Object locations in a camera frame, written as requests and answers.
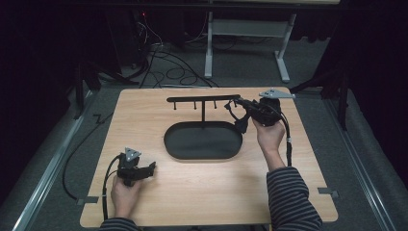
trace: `dark background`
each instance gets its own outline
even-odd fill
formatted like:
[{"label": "dark background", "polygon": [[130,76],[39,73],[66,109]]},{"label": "dark background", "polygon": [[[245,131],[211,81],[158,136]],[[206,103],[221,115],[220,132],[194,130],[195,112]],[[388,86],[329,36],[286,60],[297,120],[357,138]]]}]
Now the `dark background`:
[{"label": "dark background", "polygon": [[[1,202],[69,107],[66,96],[74,86],[75,67],[83,60],[92,60],[116,71],[131,62],[119,59],[120,50],[115,46],[115,35],[111,38],[110,19],[104,12],[107,10],[75,10],[21,1],[2,4],[0,173],[7,177],[1,187]],[[299,13],[292,39],[308,37],[313,42],[331,38],[316,78],[353,57],[346,73],[349,86],[385,154],[407,185],[407,3],[355,0],[342,1],[341,7],[364,10]],[[123,11],[116,13],[122,16]],[[163,40],[180,47],[186,39],[184,32],[194,37],[204,23],[204,13],[199,12],[146,13],[149,25],[164,35]],[[218,16],[271,18],[267,13],[254,16],[228,12]],[[120,20],[127,25],[125,17]],[[125,26],[123,31],[131,33],[132,29]],[[135,46],[133,40],[128,42]]]}]

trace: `gray sleeve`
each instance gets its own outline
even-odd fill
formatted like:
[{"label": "gray sleeve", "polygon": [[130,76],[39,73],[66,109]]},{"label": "gray sleeve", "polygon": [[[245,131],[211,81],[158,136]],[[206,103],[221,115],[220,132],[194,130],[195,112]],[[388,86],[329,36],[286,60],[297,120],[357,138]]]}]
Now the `gray sleeve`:
[{"label": "gray sleeve", "polygon": [[268,205],[273,230],[320,230],[322,221],[309,201],[309,190],[294,167],[267,174]]},{"label": "gray sleeve", "polygon": [[137,231],[136,224],[127,218],[109,218],[103,221],[100,231]]}]

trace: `black curtain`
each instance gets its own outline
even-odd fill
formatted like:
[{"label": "black curtain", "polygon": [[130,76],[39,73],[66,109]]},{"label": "black curtain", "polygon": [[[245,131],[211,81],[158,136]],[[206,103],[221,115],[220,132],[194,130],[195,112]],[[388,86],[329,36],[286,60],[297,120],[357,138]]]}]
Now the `black curtain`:
[{"label": "black curtain", "polygon": [[[314,79],[329,76],[318,82],[331,91],[328,95],[336,95],[347,80],[373,134],[408,186],[408,2],[354,0],[349,4],[362,10],[342,15]],[[325,75],[334,69],[342,74]]]},{"label": "black curtain", "polygon": [[74,64],[59,15],[18,2],[0,9],[0,203],[69,107]]}]

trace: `aluminum rail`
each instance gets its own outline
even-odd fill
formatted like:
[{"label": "aluminum rail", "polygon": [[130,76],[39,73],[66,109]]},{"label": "aluminum rail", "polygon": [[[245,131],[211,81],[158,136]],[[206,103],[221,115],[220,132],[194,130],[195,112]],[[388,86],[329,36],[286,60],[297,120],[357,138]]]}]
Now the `aluminum rail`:
[{"label": "aluminum rail", "polygon": [[396,230],[394,223],[391,220],[390,215],[384,206],[381,196],[378,193],[375,186],[373,185],[370,179],[370,176],[367,173],[366,168],[364,167],[364,164],[361,161],[350,136],[345,130],[343,130],[342,125],[337,120],[336,107],[334,106],[333,102],[329,99],[323,100],[323,103],[326,106],[327,111],[333,118],[336,124],[336,127],[343,139],[343,142],[349,154],[348,157],[350,159],[351,166],[353,167],[356,173],[357,179],[360,182],[360,185],[363,189],[363,192],[365,193],[367,197],[367,200],[374,212],[375,217],[377,218],[377,221],[381,227],[381,230],[386,230],[386,231]]},{"label": "aluminum rail", "polygon": [[81,126],[84,120],[84,116],[88,113],[89,106],[96,98],[95,96],[95,93],[91,93],[91,91],[88,92],[86,97],[88,99],[87,105],[84,109],[83,114],[70,125],[70,129],[68,130],[66,137],[64,138],[58,150],[54,153],[54,156],[48,164],[47,169],[42,174],[42,177],[39,180],[37,187],[34,189],[33,194],[26,204],[26,207],[15,223],[13,231],[26,231],[31,229],[31,226],[33,225],[37,217],[39,209],[41,208],[46,196],[50,192],[51,187],[53,186],[53,183],[57,178],[59,171],[63,167],[67,155],[69,154],[66,153],[69,144],[71,143],[75,133]]}]

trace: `white metal stand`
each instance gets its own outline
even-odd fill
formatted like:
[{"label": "white metal stand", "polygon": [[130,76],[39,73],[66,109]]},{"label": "white metal stand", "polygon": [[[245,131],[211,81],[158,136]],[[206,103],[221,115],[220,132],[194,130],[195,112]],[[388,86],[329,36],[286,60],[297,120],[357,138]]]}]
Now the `white metal stand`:
[{"label": "white metal stand", "polygon": [[284,83],[289,83],[290,78],[288,70],[283,60],[286,47],[294,26],[296,14],[292,14],[289,21],[250,21],[235,19],[213,19],[213,13],[208,15],[208,36],[207,36],[207,53],[205,58],[206,78],[213,76],[213,35],[225,36],[251,36],[251,37],[274,37],[282,38],[282,46],[279,51],[274,52],[281,79]]}]

